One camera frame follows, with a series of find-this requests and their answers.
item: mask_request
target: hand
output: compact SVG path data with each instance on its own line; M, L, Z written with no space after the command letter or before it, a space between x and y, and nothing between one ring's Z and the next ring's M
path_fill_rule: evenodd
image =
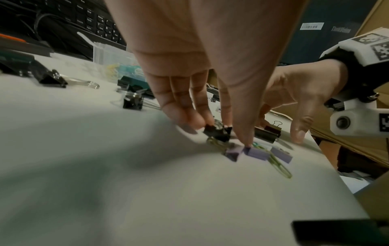
M205 83L220 78L225 125L251 145L263 92L306 0L107 0L168 117L214 124ZM192 106L190 92L195 108Z
M298 103L291 124L291 138L302 143L320 105L335 96L347 82L346 66L337 60L276 67L264 95L257 126L265 126L271 109Z

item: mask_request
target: white tabletop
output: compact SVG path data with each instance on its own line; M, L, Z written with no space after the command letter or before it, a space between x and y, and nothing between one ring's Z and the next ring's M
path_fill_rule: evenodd
M368 217L309 134L291 143L289 120L267 115L291 179L159 110L122 109L90 62L36 59L100 89L0 76L0 245L296 245L293 220Z

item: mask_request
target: thinkvision logo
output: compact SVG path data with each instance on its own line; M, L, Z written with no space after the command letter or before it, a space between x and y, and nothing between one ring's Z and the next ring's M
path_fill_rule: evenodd
M346 27L336 27L336 26L333 26L331 31L332 32L350 33L351 29L348 29Z

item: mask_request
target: barcode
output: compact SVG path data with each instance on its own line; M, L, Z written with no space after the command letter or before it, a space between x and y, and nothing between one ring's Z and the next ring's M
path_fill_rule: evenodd
M315 23L303 23L300 27L300 30L321 30L324 22L315 22Z

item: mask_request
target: orange object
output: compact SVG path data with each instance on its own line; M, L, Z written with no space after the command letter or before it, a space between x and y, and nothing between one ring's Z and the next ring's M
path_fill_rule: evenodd
M1 33L0 33L0 37L5 38L5 39L11 39L11 40L15 40L15 41L26 43L26 41L23 40L23 39L15 38L15 37L4 35L4 34L1 34Z

